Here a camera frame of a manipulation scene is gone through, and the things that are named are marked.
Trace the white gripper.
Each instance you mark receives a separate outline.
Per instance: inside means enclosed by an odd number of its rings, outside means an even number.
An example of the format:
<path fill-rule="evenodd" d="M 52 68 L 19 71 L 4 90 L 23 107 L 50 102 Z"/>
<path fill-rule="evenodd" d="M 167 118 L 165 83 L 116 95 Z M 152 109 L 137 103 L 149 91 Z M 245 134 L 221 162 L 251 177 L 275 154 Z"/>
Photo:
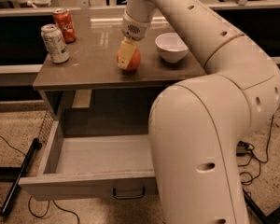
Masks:
<path fill-rule="evenodd" d="M 124 11 L 121 30 L 127 38 L 121 41 L 119 48 L 118 67 L 120 69 L 127 70 L 130 67 L 136 52 L 136 45 L 133 41 L 140 41 L 147 35 L 151 21 L 151 13 Z"/>

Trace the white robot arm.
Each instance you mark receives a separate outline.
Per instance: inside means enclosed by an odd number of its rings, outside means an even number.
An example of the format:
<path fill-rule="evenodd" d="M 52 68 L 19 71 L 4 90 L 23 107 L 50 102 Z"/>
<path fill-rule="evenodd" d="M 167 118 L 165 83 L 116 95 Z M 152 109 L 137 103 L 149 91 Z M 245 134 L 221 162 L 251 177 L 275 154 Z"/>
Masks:
<path fill-rule="evenodd" d="M 205 71 L 165 89 L 150 110 L 151 156 L 166 224 L 248 224 L 238 142 L 280 105 L 280 70 L 247 35 L 199 0 L 128 0 L 119 67 L 155 11 Z"/>

